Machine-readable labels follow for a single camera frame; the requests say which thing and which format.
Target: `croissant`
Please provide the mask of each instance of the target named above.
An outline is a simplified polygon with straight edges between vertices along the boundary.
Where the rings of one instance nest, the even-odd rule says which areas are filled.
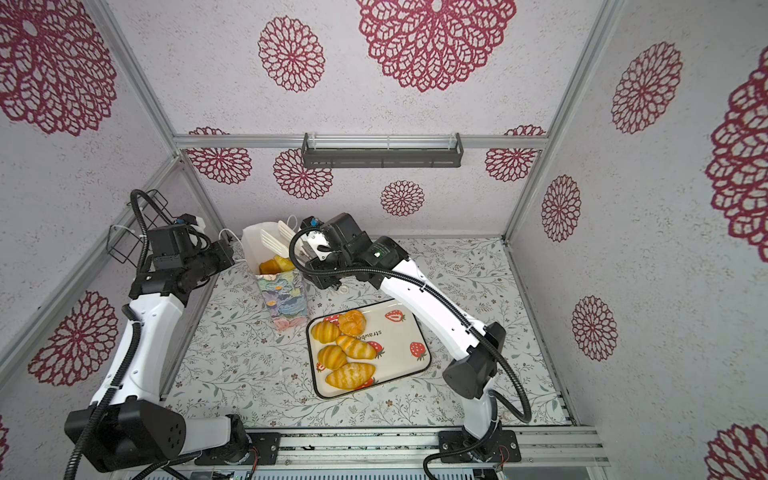
[[[350,310],[339,317],[339,328],[344,335],[362,335],[366,331],[366,317],[360,310]]]
[[[370,363],[347,363],[326,377],[326,383],[337,389],[354,390],[367,382],[376,372]]]
[[[320,343],[331,343],[339,335],[341,330],[335,323],[322,321],[312,327],[312,337]]]
[[[351,336],[341,335],[336,339],[336,345],[353,359],[372,360],[376,358],[376,349],[368,343],[361,342]]]
[[[317,353],[317,360],[327,369],[336,370],[346,365],[346,355],[338,345],[328,345]]]

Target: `tray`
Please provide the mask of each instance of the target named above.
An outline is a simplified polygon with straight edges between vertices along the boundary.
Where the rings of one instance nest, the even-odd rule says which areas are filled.
[[[319,364],[317,353],[324,346],[333,345],[333,343],[323,344],[318,342],[312,337],[310,330],[318,322],[322,322],[325,319],[336,321],[342,313],[349,312],[350,310],[360,310],[366,318],[366,331],[357,338],[364,342],[376,343],[376,345],[373,345],[373,348],[377,351],[381,350],[379,356],[373,360],[348,359],[350,363],[371,363],[376,367],[376,372],[373,374],[373,382],[367,382],[357,390],[342,390],[326,383],[326,377],[332,372],[331,369],[319,370],[317,367]],[[402,313],[401,319],[399,315],[393,313],[395,310]],[[319,316],[307,324],[306,338],[310,352],[312,381],[315,386],[315,393],[321,399],[333,399],[348,393],[391,382],[404,376],[423,372],[429,368],[429,364],[432,362],[432,356],[429,353],[429,348],[422,335],[421,327],[416,321],[416,317],[398,300],[387,300],[331,315]],[[422,349],[420,347],[415,346],[416,352],[419,355],[414,356],[411,350],[412,343],[421,344],[424,347],[423,353],[421,353]]]

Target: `wire rack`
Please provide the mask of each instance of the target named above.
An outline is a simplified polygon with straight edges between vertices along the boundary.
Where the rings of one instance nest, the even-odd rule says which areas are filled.
[[[160,193],[159,190],[149,190],[147,195],[149,195],[157,204],[157,206],[162,209],[166,215],[168,215],[168,218],[176,217],[175,215],[171,214],[170,211],[168,211],[168,200],[163,196],[162,193]],[[146,218],[148,230],[165,225],[165,222],[163,222],[160,214],[154,211],[154,208],[147,208],[148,205],[146,201],[140,199],[139,206],[141,211],[144,213],[144,218]],[[136,225],[135,219],[129,222],[128,225],[110,225],[109,231],[107,232],[107,243],[104,247],[106,248],[109,256],[118,262],[130,262],[131,265],[137,266],[137,247],[139,247],[139,245],[144,242],[144,238],[141,238],[140,235],[137,235],[134,226],[138,227],[138,225]],[[123,241],[126,235],[130,235],[130,237],[128,237],[126,241]]]

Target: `red doily pattern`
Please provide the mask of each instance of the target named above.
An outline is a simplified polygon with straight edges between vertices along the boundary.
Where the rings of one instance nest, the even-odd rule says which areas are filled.
[[[228,135],[218,128],[202,127],[190,135]],[[188,148],[197,171],[220,184],[238,184],[250,175],[250,157],[245,148]]]
[[[411,181],[398,180],[384,187],[381,201],[387,213],[407,217],[424,204],[424,190]]]
[[[2,472],[2,462],[5,460],[5,454],[8,452],[8,429],[2,424],[2,415],[0,415],[0,472]]]
[[[760,425],[732,425],[708,442],[707,480],[765,480],[768,478],[768,432]]]
[[[611,109],[616,128],[633,134],[655,123],[674,98],[682,68],[680,51],[665,41],[639,54],[616,85]]]
[[[72,386],[99,370],[117,337],[118,318],[112,305],[98,292],[85,292],[27,370],[40,383]]]
[[[403,87],[445,90],[488,62],[513,0],[357,0],[368,55]]]
[[[0,2],[0,104],[14,121],[78,136],[111,115],[117,72],[77,0]]]
[[[273,174],[280,188],[304,200],[322,197],[333,185],[331,169],[305,168],[298,148],[280,153],[275,159]]]
[[[504,135],[546,135],[541,127],[520,125]],[[485,154],[485,170],[496,180],[510,182],[525,178],[536,160],[534,148],[492,148]]]
[[[261,65],[288,91],[307,91],[325,71],[323,47],[312,30],[295,18],[274,18],[261,31]]]
[[[728,105],[725,121],[711,136],[711,204],[729,220],[728,234],[755,245],[768,262],[768,48]]]
[[[561,242],[574,232],[581,215],[581,196],[573,178],[555,178],[541,202],[541,224],[550,240]]]
[[[603,300],[586,296],[574,308],[571,330],[576,343],[589,358],[601,362],[616,348],[616,321]]]

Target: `table surface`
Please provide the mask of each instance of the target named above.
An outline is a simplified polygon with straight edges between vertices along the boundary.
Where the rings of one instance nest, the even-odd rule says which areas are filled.
[[[518,372],[533,409],[530,425],[569,425],[534,337],[498,238],[398,239],[429,279],[485,323],[507,330],[504,356]],[[310,318],[369,305],[388,297],[368,283],[344,279],[348,293],[306,284]],[[237,413],[247,428],[461,425],[458,395],[443,381],[450,358],[429,329],[432,354],[424,372],[323,400],[315,394],[306,324],[278,332],[246,264],[221,273],[181,363],[166,406],[190,417]],[[496,389],[513,403],[501,374]],[[505,424],[519,424],[499,406]]]

